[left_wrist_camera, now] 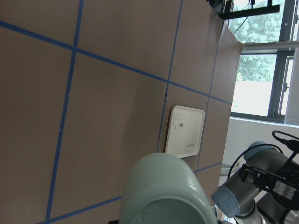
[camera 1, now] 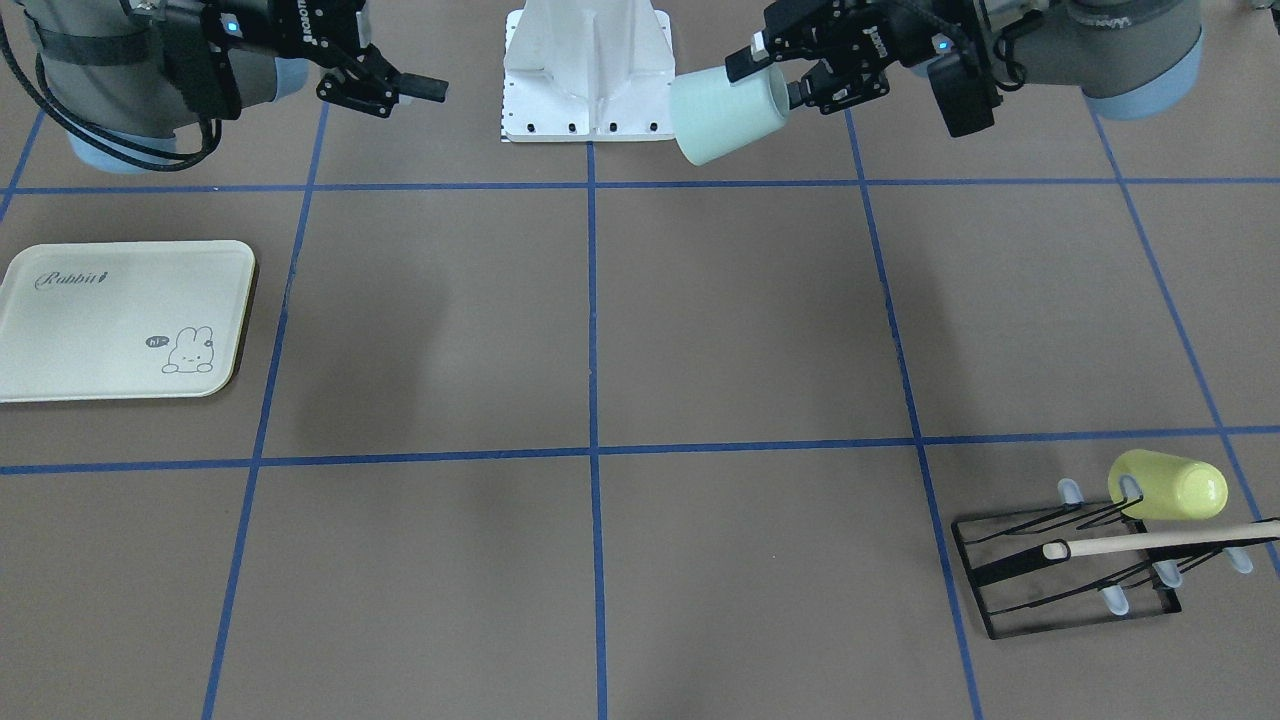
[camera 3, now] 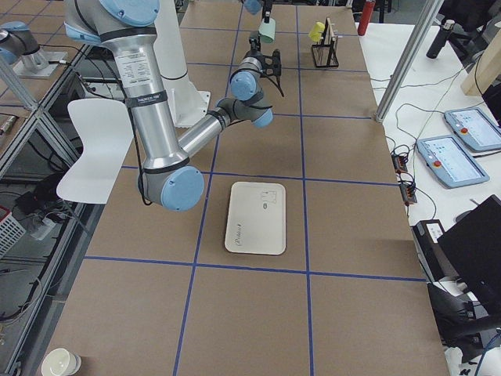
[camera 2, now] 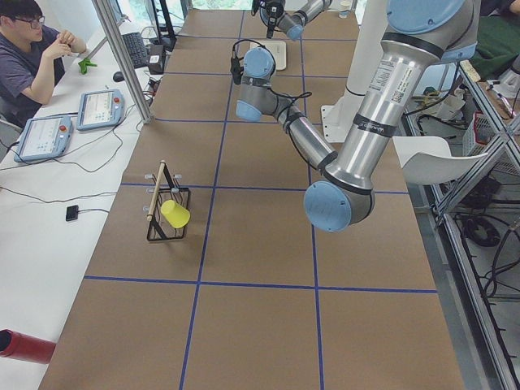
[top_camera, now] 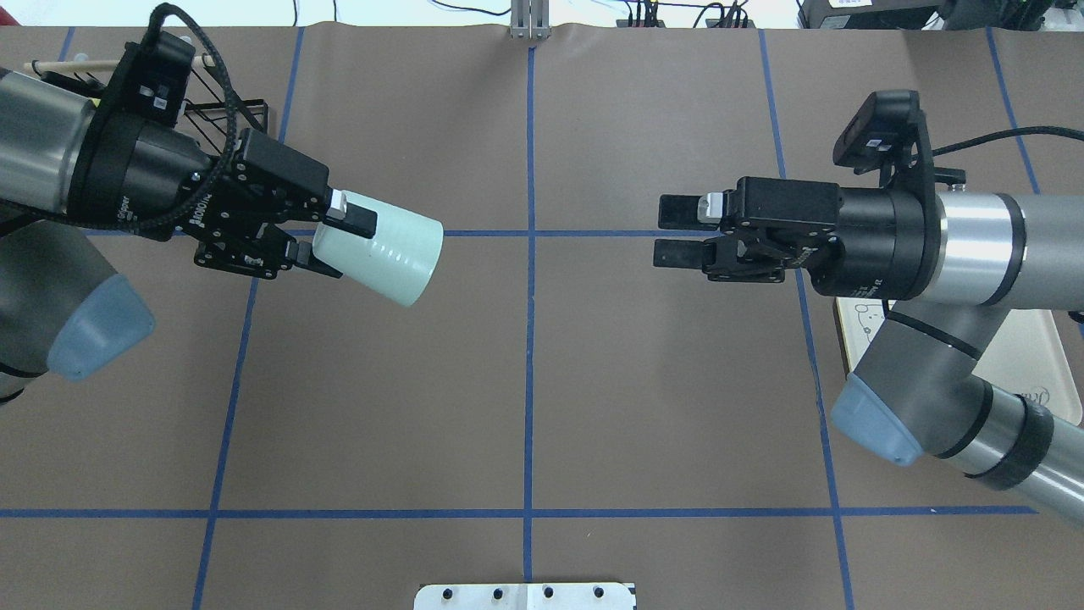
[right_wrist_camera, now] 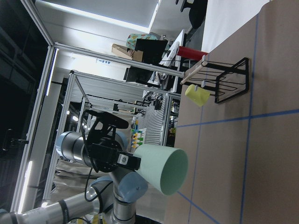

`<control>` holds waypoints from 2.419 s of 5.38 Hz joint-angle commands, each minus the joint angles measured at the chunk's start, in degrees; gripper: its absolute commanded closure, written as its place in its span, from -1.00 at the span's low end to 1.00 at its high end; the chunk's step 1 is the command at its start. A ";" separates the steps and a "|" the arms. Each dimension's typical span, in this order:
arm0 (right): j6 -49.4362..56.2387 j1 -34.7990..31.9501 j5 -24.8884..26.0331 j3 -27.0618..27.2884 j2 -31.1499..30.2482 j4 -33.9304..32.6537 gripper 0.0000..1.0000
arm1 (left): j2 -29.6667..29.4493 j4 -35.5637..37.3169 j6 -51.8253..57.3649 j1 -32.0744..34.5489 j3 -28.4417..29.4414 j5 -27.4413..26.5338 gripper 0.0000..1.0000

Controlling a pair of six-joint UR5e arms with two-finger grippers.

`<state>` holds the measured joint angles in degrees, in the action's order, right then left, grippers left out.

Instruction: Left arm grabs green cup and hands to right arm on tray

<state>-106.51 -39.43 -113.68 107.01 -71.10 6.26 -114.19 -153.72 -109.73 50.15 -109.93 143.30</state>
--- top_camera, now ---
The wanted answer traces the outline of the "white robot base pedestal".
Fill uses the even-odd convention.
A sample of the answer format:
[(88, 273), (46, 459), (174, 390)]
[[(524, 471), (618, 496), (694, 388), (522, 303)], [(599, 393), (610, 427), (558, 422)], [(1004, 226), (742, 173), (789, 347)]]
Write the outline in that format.
[(636, 609), (635, 586), (619, 582), (433, 584), (414, 609)]

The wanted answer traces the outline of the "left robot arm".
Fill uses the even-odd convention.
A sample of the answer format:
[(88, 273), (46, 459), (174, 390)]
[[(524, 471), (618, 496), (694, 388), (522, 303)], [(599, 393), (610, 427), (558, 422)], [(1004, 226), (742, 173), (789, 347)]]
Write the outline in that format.
[(377, 212), (330, 189), (328, 169), (256, 129), (236, 161), (219, 161), (175, 127), (3, 70), (3, 402), (53, 372), (83, 380), (146, 339), (155, 319), (86, 229), (132, 233), (139, 221), (188, 206), (150, 241), (185, 233), (194, 262), (258, 280), (299, 267), (340, 278), (288, 220), (374, 238)]

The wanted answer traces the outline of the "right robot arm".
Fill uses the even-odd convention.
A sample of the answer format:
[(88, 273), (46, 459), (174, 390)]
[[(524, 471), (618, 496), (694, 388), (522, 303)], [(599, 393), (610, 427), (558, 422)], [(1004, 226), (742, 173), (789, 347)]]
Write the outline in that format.
[(1080, 426), (976, 374), (1014, 310), (1081, 311), (1081, 196), (746, 177), (663, 194), (658, 225), (711, 238), (655, 241), (655, 267), (748, 283), (803, 268), (826, 297), (890, 301), (836, 428), (896, 466), (929, 454), (1081, 525)]

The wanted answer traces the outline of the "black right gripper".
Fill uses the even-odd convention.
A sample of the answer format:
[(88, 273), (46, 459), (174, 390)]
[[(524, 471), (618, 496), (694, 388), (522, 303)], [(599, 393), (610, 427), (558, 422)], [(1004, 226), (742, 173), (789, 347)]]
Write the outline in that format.
[(653, 246), (653, 267), (704, 270), (713, 281), (773, 283), (802, 269), (821, 295), (906, 300), (934, 267), (933, 228), (921, 199), (902, 189), (744, 177), (724, 193), (662, 194), (659, 228), (720, 231)]

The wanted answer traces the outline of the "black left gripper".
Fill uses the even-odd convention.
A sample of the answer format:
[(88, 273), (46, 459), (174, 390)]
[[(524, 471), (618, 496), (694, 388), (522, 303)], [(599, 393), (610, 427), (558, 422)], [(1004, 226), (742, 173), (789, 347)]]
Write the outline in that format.
[(217, 156), (175, 129), (128, 113), (93, 120), (79, 151), (67, 215), (169, 241), (197, 241), (195, 263), (258, 280), (291, 268), (339, 280), (313, 244), (284, 229), (291, 220), (325, 224), (363, 239), (377, 232), (376, 211), (330, 190), (328, 167), (251, 128), (241, 131), (224, 171)]

